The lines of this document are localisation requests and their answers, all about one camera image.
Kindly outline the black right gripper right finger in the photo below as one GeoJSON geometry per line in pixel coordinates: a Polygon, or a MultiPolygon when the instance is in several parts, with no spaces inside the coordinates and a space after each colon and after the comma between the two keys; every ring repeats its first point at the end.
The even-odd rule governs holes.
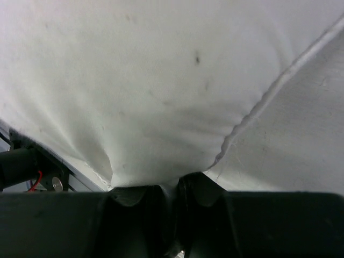
{"type": "Polygon", "coordinates": [[[179,184],[186,257],[343,257],[343,197],[226,191],[202,173],[179,184]]]}

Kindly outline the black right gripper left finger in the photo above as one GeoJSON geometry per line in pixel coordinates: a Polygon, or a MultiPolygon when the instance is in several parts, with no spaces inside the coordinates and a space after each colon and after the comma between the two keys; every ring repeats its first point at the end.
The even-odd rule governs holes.
{"type": "Polygon", "coordinates": [[[1,257],[164,257],[156,187],[4,193],[1,257]]]}

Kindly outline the white pillow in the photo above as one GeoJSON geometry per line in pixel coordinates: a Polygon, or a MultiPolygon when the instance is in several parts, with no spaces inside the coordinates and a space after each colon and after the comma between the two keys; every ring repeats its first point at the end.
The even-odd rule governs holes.
{"type": "Polygon", "coordinates": [[[215,166],[343,1],[1,1],[1,121],[105,185],[215,166]]]}

